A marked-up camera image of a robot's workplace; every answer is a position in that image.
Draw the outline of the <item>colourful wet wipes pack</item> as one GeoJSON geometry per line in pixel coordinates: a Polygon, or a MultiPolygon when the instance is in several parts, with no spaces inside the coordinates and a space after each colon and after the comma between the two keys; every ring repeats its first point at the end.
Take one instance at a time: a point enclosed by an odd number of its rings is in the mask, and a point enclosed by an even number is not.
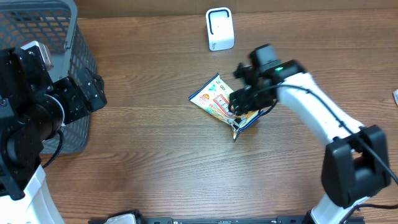
{"type": "Polygon", "coordinates": [[[209,79],[199,90],[188,97],[189,101],[196,104],[215,118],[231,126],[233,140],[244,130],[250,128],[261,116],[266,114],[263,110],[248,112],[236,116],[229,110],[229,94],[233,90],[220,78],[219,73],[209,79]]]}

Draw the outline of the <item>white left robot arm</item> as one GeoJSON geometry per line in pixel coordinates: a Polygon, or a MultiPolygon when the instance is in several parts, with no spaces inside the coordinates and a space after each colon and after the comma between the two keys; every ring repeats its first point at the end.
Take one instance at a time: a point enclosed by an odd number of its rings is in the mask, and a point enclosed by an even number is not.
{"type": "Polygon", "coordinates": [[[103,79],[89,68],[53,82],[47,49],[39,44],[1,50],[1,223],[63,223],[45,167],[65,144],[61,127],[107,104],[103,79]],[[59,137],[47,164],[44,141],[59,137]]]}

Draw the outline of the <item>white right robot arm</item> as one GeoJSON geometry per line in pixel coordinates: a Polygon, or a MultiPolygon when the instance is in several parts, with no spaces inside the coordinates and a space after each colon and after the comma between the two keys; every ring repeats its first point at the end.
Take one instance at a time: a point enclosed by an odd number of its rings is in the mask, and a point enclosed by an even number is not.
{"type": "Polygon", "coordinates": [[[368,199],[397,181],[389,167],[385,132],[365,126],[345,113],[316,84],[297,60],[282,62],[270,44],[249,54],[233,75],[243,88],[229,96],[228,109],[242,115],[282,103],[307,125],[325,149],[319,203],[302,223],[347,223],[361,208],[394,210],[397,205],[375,205],[368,199]]]}

